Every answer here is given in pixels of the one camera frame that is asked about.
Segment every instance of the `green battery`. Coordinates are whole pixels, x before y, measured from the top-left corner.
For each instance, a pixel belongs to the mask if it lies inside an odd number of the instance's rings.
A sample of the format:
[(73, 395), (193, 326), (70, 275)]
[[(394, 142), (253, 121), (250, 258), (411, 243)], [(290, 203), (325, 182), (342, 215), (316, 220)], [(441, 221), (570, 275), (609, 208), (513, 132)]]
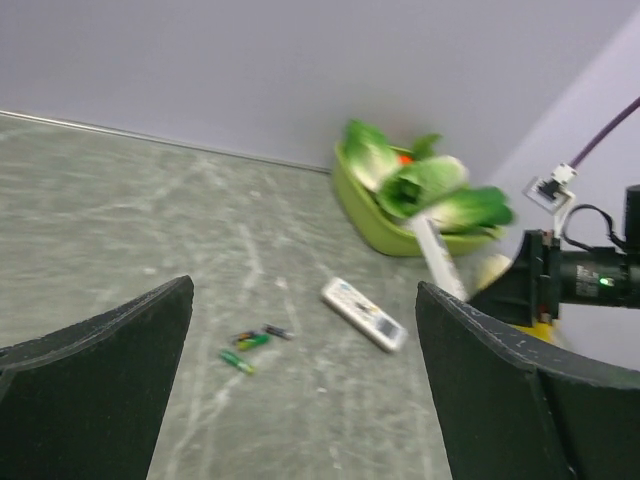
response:
[(254, 372), (254, 369), (247, 362), (238, 357), (235, 353), (230, 352), (229, 350), (222, 350), (220, 352), (220, 358), (222, 358), (229, 365), (236, 367), (238, 370), (243, 371), (244, 373), (251, 374)]
[(236, 343), (236, 348), (241, 352), (245, 350), (250, 350), (252, 348), (257, 347), (258, 345), (264, 345), (271, 339), (271, 336), (266, 333), (262, 335), (256, 335), (255, 337), (247, 338), (246, 340), (240, 340)]

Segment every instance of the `green container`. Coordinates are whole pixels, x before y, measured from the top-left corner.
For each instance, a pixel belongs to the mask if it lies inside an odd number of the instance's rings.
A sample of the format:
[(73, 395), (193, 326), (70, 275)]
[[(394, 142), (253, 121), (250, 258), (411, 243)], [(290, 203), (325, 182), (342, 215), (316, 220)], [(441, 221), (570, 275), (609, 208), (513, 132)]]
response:
[[(408, 154), (408, 150), (395, 149)], [(351, 173), (345, 161), (342, 144), (335, 147), (337, 161), (332, 170), (333, 187), (347, 216), (365, 242), (373, 249), (394, 257), (421, 257), (415, 235), (393, 223), (378, 208), (371, 195)], [(453, 256), (468, 255), (504, 235), (503, 228), (483, 235), (447, 235), (442, 237)]]

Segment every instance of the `device screen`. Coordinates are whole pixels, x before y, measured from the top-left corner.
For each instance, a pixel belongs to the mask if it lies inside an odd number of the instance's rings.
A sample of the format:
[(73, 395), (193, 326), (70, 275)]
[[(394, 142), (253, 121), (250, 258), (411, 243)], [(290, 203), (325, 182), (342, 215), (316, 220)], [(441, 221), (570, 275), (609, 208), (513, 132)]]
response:
[(378, 323), (378, 330), (387, 338), (395, 337), (396, 332), (398, 331), (396, 326), (385, 318), (381, 319)]

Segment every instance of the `wall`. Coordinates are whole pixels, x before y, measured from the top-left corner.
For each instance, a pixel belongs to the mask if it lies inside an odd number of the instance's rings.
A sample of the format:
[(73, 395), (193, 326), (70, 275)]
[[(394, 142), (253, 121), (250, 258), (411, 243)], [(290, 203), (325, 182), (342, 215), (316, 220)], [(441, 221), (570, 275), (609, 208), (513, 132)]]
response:
[(636, 4), (4, 0), (0, 109), (320, 167), (359, 116), (480, 177)]
[[(521, 195), (534, 176), (546, 176), (575, 156), (593, 135), (640, 95), (640, 12), (632, 16), (603, 53), (540, 120), (492, 178), (513, 198), (522, 228), (549, 228), (551, 218)], [(640, 183), (640, 112), (616, 129), (587, 157), (571, 184), (580, 203), (611, 213), (622, 232), (624, 190)], [(572, 237), (606, 245), (596, 213), (580, 213)], [(521, 239), (514, 229), (504, 248), (514, 254)], [(574, 349), (610, 363), (640, 369), (640, 311), (564, 306), (559, 323)]]

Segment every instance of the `black cylinder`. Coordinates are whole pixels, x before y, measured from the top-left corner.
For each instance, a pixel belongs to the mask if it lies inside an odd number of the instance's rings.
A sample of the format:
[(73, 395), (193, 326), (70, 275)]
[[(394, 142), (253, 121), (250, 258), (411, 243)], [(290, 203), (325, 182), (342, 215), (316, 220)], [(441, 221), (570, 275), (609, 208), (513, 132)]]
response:
[(627, 187), (624, 212), (625, 251), (640, 252), (640, 185)]
[(614, 248), (562, 252), (560, 278), (562, 303), (627, 306), (628, 268)]

